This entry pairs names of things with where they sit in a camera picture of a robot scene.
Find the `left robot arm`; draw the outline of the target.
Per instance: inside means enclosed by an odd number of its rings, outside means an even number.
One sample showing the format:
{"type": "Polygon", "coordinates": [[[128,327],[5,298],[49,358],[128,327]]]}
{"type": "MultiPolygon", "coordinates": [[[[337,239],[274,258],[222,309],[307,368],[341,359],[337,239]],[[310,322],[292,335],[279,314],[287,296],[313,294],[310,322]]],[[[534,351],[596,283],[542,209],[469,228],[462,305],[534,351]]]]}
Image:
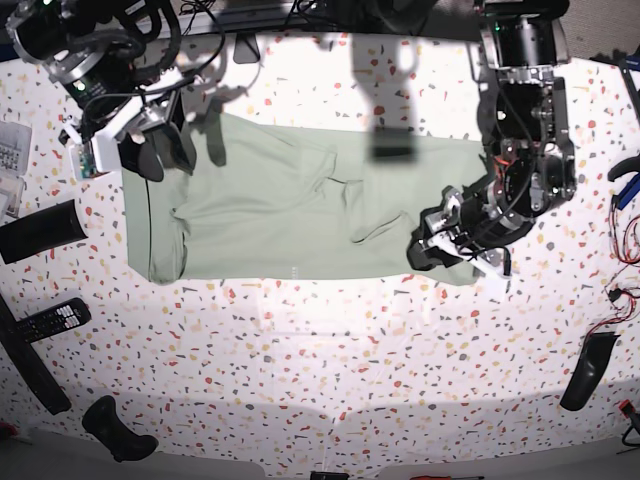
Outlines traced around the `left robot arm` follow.
{"type": "Polygon", "coordinates": [[[422,212],[407,258],[418,271],[463,261],[511,275],[509,246],[577,189],[566,86],[555,73],[570,60],[561,19],[566,1],[477,1],[484,75],[496,87],[485,135],[493,174],[469,194],[454,187],[422,212]]]}

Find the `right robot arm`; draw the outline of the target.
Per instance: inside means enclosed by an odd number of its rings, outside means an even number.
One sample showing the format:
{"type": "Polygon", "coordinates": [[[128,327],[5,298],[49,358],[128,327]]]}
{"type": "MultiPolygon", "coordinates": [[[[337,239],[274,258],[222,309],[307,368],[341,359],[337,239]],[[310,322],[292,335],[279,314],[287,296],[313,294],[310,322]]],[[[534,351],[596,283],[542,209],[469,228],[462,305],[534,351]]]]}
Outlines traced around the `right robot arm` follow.
{"type": "Polygon", "coordinates": [[[182,29],[170,2],[20,1],[6,31],[16,53],[43,67],[81,110],[59,137],[77,178],[192,174],[182,90],[194,78],[174,64],[182,29]]]}

